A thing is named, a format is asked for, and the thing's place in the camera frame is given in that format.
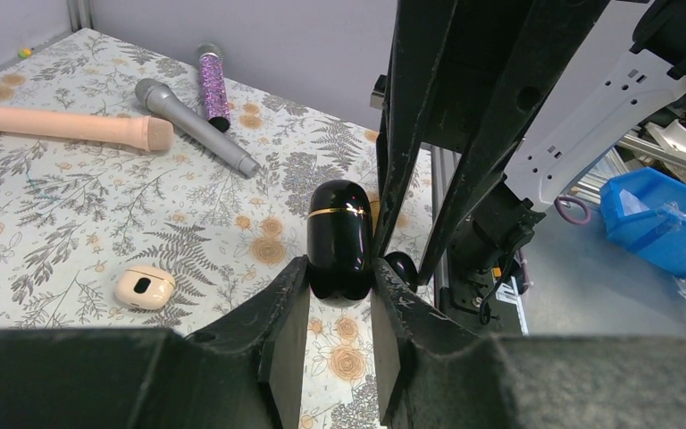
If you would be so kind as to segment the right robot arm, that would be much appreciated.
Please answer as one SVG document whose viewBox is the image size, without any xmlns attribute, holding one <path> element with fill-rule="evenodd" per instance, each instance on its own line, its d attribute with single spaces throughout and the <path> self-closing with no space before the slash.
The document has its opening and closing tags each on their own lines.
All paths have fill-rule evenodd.
<svg viewBox="0 0 686 429">
<path fill-rule="evenodd" d="M 417 282 L 451 250 L 467 270 L 509 268 L 565 187 L 633 126 L 686 106 L 686 1 L 648 1 L 595 88 L 531 132 L 616 1 L 401 1 L 376 141 L 382 257 L 423 143 L 461 151 Z"/>
</svg>

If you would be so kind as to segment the beige earbuds charging case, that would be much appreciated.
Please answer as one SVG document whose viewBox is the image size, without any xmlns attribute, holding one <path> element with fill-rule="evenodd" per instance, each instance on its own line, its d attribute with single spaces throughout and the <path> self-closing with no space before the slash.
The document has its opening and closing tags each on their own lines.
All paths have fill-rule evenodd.
<svg viewBox="0 0 686 429">
<path fill-rule="evenodd" d="M 121 275 L 114 295 L 129 307 L 158 310 L 169 302 L 175 287 L 170 273 L 150 265 L 134 265 Z"/>
</svg>

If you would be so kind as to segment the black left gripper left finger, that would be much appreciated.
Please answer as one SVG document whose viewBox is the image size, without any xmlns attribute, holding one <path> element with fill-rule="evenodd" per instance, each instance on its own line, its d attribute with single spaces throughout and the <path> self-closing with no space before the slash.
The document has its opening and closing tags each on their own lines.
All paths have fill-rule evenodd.
<svg viewBox="0 0 686 429">
<path fill-rule="evenodd" d="M 0 428 L 294 428 L 310 291 L 293 259 L 211 324 L 0 330 Z"/>
</svg>

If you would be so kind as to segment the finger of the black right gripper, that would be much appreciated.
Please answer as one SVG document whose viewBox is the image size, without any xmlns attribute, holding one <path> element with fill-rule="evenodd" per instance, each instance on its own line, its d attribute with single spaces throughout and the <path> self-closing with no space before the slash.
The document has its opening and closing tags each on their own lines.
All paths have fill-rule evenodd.
<svg viewBox="0 0 686 429">
<path fill-rule="evenodd" d="M 397 3 L 376 141 L 380 212 L 373 249 L 377 257 L 388 249 L 409 187 L 455 11 L 454 1 Z"/>
<path fill-rule="evenodd" d="M 499 239 L 474 240 L 479 267 L 510 250 L 508 236 L 531 215 L 526 198 L 498 191 L 503 170 L 565 66 L 606 9 L 605 1 L 462 1 L 439 66 L 433 115 L 438 143 L 456 139 L 462 156 L 441 203 L 419 272 L 434 274 L 456 230 L 486 198 L 503 202 Z"/>
</svg>

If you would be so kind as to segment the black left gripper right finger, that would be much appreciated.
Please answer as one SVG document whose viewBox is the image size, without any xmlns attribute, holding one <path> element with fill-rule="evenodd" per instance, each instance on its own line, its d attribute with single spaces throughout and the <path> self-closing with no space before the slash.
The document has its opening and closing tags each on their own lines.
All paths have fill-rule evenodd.
<svg viewBox="0 0 686 429">
<path fill-rule="evenodd" d="M 373 265 L 380 421 L 389 428 L 686 428 L 686 341 L 478 335 Z"/>
</svg>

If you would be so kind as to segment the black earbuds charging case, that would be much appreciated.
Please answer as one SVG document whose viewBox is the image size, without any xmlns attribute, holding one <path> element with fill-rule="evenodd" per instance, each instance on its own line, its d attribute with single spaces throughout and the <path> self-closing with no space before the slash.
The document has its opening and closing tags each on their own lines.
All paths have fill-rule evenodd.
<svg viewBox="0 0 686 429">
<path fill-rule="evenodd" d="M 331 307 L 352 307 L 375 284 L 373 211 L 356 183 L 321 184 L 310 200 L 306 221 L 306 278 L 314 296 Z"/>
</svg>

